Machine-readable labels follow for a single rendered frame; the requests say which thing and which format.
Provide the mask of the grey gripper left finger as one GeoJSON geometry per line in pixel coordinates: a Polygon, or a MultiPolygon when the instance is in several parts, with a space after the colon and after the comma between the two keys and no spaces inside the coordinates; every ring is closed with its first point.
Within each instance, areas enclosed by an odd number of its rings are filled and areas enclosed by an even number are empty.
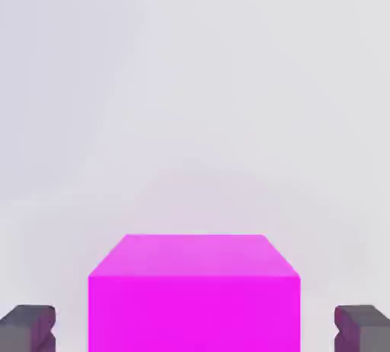
{"type": "Polygon", "coordinates": [[[0,352],[56,352],[53,306],[18,305],[0,319],[0,352]]]}

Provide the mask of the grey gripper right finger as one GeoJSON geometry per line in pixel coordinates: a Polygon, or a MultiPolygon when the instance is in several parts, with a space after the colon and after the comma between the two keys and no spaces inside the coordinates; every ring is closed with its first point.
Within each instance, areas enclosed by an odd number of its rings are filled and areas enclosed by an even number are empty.
{"type": "Polygon", "coordinates": [[[390,352],[390,318],[375,306],[337,306],[334,352],[390,352]]]}

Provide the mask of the small magenta cube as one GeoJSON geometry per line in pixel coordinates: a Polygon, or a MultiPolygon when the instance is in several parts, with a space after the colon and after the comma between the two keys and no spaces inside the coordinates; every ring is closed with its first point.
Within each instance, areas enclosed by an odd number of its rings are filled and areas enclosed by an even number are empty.
{"type": "Polygon", "coordinates": [[[298,273],[262,235],[127,235],[88,278],[88,352],[300,352],[298,273]]]}

